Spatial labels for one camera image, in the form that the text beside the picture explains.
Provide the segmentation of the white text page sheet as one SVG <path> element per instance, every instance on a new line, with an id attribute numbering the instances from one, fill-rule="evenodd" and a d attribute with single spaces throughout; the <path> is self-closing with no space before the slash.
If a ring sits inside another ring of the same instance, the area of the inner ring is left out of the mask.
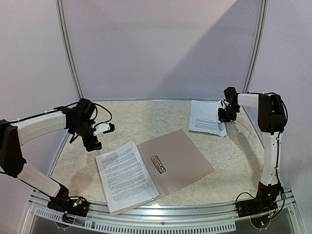
<path id="1" fill-rule="evenodd" d="M 95 157 L 111 216 L 151 202 L 159 193 L 136 144 L 125 145 Z"/>

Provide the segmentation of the brown plastic folder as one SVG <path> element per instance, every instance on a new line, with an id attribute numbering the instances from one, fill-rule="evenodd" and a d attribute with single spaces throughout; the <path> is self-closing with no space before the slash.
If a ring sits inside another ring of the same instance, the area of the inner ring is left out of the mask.
<path id="1" fill-rule="evenodd" d="M 181 129 L 136 146 L 159 193 L 151 202 L 214 172 L 213 166 Z M 151 161 L 153 156 L 159 157 L 165 173 L 160 174 L 155 168 Z"/>

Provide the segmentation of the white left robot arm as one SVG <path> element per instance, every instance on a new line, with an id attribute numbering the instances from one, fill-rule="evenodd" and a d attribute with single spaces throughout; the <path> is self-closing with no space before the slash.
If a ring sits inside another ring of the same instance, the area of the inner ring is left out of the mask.
<path id="1" fill-rule="evenodd" d="M 70 142 L 79 137 L 86 151 L 100 150 L 102 144 L 97 138 L 100 125 L 95 122 L 97 114 L 97 104 L 82 98 L 78 102 L 56 107 L 31 117 L 12 121 L 2 119 L 0 121 L 0 167 L 3 174 L 39 190 L 61 211 L 69 211 L 74 200 L 70 198 L 68 189 L 37 169 L 32 162 L 28 162 L 24 157 L 22 146 L 46 134 L 67 130 L 72 135 Z"/>

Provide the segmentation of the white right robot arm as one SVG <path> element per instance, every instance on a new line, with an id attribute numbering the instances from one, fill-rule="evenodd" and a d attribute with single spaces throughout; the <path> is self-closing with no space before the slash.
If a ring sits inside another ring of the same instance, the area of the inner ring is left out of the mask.
<path id="1" fill-rule="evenodd" d="M 263 172 L 256 197 L 249 200 L 249 207 L 261 213 L 283 193 L 279 178 L 281 139 L 288 121 L 288 112 L 280 95 L 269 93 L 238 93 L 234 87 L 224 90 L 225 105 L 218 109 L 218 120 L 233 122 L 240 107 L 257 109 L 257 124 L 264 145 Z"/>

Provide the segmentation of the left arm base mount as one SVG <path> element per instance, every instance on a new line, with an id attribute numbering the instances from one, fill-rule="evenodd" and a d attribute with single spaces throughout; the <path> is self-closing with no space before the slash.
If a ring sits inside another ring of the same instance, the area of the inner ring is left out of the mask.
<path id="1" fill-rule="evenodd" d="M 87 217 L 90 202 L 84 197 L 51 197 L 47 208 L 54 211 L 62 212 L 62 222 L 73 224 L 75 217 Z"/>

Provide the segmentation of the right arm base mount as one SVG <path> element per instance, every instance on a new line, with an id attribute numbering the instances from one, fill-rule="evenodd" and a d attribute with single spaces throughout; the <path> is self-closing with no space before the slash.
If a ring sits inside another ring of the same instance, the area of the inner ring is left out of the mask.
<path id="1" fill-rule="evenodd" d="M 258 215 L 265 216 L 267 219 L 273 219 L 285 206 L 285 200 L 283 200 L 282 205 L 278 207 L 276 201 L 260 204 L 255 198 L 238 201 L 239 196 L 234 203 L 239 217 Z"/>

